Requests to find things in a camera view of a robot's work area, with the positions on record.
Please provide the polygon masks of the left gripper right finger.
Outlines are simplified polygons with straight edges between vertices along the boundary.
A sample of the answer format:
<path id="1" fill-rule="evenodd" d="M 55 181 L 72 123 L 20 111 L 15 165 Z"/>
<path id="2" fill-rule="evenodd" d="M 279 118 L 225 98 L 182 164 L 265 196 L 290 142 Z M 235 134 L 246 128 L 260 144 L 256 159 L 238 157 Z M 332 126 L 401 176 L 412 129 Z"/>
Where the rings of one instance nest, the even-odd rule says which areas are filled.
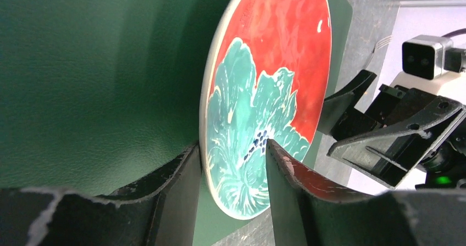
<path id="1" fill-rule="evenodd" d="M 465 245 L 465 190 L 364 194 L 313 171 L 272 139 L 266 168 L 276 245 Z"/>

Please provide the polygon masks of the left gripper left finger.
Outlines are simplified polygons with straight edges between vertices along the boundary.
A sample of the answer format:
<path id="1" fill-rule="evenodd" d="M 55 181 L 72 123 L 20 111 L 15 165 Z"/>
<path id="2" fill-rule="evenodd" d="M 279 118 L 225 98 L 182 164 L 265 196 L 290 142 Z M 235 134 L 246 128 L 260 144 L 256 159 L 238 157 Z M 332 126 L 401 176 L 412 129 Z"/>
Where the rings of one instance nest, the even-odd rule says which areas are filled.
<path id="1" fill-rule="evenodd" d="M 199 146 L 110 195 L 69 188 L 1 190 L 1 245 L 191 245 Z"/>

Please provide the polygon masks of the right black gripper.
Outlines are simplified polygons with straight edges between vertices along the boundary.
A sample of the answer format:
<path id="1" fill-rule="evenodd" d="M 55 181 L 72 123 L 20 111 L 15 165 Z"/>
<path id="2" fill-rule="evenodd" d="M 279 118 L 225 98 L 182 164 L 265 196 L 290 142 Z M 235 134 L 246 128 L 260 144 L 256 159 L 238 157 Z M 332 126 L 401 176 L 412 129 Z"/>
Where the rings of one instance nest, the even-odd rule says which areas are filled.
<path id="1" fill-rule="evenodd" d="M 377 74 L 361 70 L 324 99 L 317 131 L 333 136 L 328 155 L 394 189 L 415 168 L 422 188 L 462 188 L 465 105 L 416 88 L 383 85 L 366 112 L 354 108 Z"/>

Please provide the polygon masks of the red teal floral plate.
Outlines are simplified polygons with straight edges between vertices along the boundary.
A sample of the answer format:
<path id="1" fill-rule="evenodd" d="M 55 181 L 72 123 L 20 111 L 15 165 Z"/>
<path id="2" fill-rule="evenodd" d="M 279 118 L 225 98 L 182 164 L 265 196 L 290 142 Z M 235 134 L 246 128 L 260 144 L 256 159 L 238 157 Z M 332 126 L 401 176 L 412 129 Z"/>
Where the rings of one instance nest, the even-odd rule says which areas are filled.
<path id="1" fill-rule="evenodd" d="M 267 142 L 302 161 L 328 84 L 328 0 L 230 0 L 208 52 L 199 106 L 207 186 L 237 220 L 269 208 Z"/>

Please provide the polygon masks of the green rectangular placemat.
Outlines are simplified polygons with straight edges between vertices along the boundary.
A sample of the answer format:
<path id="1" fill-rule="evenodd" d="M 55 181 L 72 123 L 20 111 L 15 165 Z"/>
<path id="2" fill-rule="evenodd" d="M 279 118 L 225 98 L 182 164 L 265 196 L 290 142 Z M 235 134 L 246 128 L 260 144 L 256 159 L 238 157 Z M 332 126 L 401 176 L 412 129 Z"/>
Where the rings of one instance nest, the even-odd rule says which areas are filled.
<path id="1" fill-rule="evenodd" d="M 1 0 L 1 190 L 108 195 L 198 138 L 229 0 Z"/>

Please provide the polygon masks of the silver metal fork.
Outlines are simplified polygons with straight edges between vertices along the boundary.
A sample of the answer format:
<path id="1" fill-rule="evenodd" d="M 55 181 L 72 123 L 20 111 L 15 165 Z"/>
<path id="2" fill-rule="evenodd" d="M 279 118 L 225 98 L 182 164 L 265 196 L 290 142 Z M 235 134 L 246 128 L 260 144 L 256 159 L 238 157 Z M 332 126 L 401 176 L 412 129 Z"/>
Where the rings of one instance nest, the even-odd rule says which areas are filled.
<path id="1" fill-rule="evenodd" d="M 385 46 L 388 46 L 392 40 L 393 40 L 393 36 L 392 36 L 392 35 L 389 35 L 389 36 L 386 36 L 386 37 L 384 37 L 384 38 L 378 40 L 378 41 L 375 43 L 372 52 L 370 53 L 368 59 L 365 61 L 364 65 L 363 65 L 363 69 L 364 69 L 364 70 L 367 70 L 367 69 L 368 69 L 368 66 L 371 64 L 372 59 L 373 59 L 375 53 L 376 53 L 378 50 L 384 48 Z"/>

